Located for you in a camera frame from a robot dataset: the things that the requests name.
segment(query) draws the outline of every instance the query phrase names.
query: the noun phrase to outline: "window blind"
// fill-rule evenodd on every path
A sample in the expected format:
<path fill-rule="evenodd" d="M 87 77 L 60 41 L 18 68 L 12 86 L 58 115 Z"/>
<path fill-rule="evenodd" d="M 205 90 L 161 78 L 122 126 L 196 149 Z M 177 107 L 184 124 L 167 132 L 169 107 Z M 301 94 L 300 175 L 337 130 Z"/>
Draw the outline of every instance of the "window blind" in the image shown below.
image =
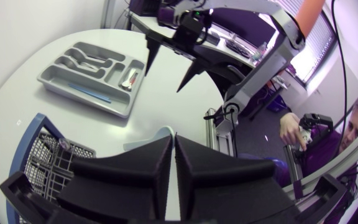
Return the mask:
<path fill-rule="evenodd" d="M 303 0 L 274 1 L 279 3 L 284 10 L 294 17 L 303 3 Z M 306 38 L 305 48 L 291 61 L 291 64 L 296 69 L 295 75 L 303 83 L 307 83 L 318 65 L 322 62 L 324 56 L 335 43 L 336 38 L 333 28 L 322 12 L 309 36 Z"/>

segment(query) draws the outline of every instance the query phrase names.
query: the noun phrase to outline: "man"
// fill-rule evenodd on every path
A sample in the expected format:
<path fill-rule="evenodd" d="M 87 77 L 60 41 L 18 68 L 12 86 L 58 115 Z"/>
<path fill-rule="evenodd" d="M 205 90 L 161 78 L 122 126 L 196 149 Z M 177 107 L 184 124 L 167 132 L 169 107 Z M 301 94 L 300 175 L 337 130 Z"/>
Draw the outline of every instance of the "man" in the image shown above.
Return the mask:
<path fill-rule="evenodd" d="M 336 152 L 336 148 L 341 135 L 335 131 L 326 138 L 322 139 L 319 143 L 317 143 L 317 145 L 315 145 L 315 147 L 308 149 L 299 130 L 299 121 L 300 119 L 293 113 L 284 115 L 280 120 L 280 137 L 285 144 L 300 143 L 306 154 L 306 159 L 301 164 L 303 176 L 306 177 L 314 171 L 322 168 L 333 157 L 342 153 L 358 137 L 358 100 L 354 103 L 352 114 L 348 125 L 345 128 L 338 152 Z M 321 127 L 313 129 L 311 137 L 313 138 L 313 136 L 317 135 L 319 131 L 321 131 Z M 355 173 L 356 168 L 354 167 L 347 172 Z M 351 188 L 354 189 L 356 176 L 349 177 L 349 180 L 350 182 L 348 182 L 348 184 L 350 184 Z M 327 219 L 325 219 L 324 223 L 339 223 L 347 205 L 351 202 L 351 197 L 349 198 L 348 195 L 345 195 L 338 203 L 337 207 L 331 212 Z"/>

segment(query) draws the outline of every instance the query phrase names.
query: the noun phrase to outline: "blue dish rack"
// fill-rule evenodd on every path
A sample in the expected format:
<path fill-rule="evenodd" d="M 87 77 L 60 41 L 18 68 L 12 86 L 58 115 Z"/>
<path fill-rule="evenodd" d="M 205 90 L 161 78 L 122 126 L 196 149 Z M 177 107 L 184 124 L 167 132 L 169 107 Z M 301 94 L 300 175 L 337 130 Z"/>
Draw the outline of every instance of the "blue dish rack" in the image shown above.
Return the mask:
<path fill-rule="evenodd" d="M 24 172 L 33 191 L 55 204 L 56 196 L 73 177 L 72 159 L 96 157 L 94 150 L 73 141 L 69 141 L 71 147 L 66 150 L 59 139 L 64 136 L 45 115 L 38 113 L 23 135 L 9 171 L 9 176 Z M 9 202 L 6 211 L 9 223 L 26 223 Z"/>

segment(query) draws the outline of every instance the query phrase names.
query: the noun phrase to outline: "round table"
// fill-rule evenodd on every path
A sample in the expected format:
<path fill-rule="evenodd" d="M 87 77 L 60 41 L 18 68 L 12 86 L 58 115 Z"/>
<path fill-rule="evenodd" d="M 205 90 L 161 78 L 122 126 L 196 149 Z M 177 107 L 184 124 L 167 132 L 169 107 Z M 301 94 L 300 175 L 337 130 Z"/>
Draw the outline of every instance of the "round table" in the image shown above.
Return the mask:
<path fill-rule="evenodd" d="M 151 138 L 162 126 L 171 126 L 179 135 L 206 144 L 203 116 L 209 108 L 221 106 L 223 99 L 207 73 L 195 76 L 177 93 L 191 61 L 165 47 L 160 48 L 144 78 L 127 119 L 47 91 L 37 76 L 80 41 L 147 61 L 144 34 L 107 29 L 62 37 L 31 56 L 0 89 L 0 184 L 8 178 L 16 147 L 37 113 L 47 115 L 67 139 L 94 149 L 97 157 L 123 153 L 124 143 Z M 174 163 L 166 219 L 180 219 Z M 6 199 L 1 191 L 0 222 L 7 222 Z"/>

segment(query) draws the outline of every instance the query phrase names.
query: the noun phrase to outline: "man's hand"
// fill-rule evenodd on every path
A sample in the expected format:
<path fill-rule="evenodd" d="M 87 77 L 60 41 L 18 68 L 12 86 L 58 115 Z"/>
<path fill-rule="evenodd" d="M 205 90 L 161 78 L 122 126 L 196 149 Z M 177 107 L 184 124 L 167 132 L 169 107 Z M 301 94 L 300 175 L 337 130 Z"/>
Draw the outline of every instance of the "man's hand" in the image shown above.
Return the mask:
<path fill-rule="evenodd" d="M 285 144 L 295 145 L 299 142 L 302 149 L 306 150 L 306 143 L 299 130 L 300 119 L 294 113 L 287 113 L 280 119 L 280 138 Z"/>

